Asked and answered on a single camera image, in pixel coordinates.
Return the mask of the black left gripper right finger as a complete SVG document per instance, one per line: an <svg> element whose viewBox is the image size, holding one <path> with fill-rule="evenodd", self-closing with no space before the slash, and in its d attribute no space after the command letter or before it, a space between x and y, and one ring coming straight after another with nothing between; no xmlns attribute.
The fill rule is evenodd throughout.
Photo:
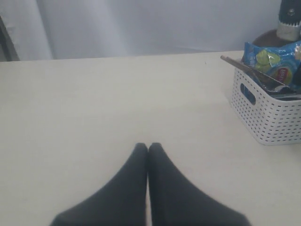
<svg viewBox="0 0 301 226"><path fill-rule="evenodd" d="M160 143L148 152L151 220L154 226L248 226L247 217L193 185Z"/></svg>

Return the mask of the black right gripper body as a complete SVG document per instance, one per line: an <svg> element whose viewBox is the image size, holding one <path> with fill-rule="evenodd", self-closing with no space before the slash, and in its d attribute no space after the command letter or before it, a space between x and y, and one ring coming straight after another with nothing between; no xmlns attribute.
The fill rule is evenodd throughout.
<svg viewBox="0 0 301 226"><path fill-rule="evenodd" d="M301 34L301 0L282 0L278 14L277 37L297 41Z"/></svg>

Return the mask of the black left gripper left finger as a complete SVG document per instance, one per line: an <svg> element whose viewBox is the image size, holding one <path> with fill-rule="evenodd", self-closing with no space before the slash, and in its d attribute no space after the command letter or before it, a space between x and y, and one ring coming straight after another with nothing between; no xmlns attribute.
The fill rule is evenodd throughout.
<svg viewBox="0 0 301 226"><path fill-rule="evenodd" d="M135 145L118 173L95 194L59 213L53 226L146 225L148 148Z"/></svg>

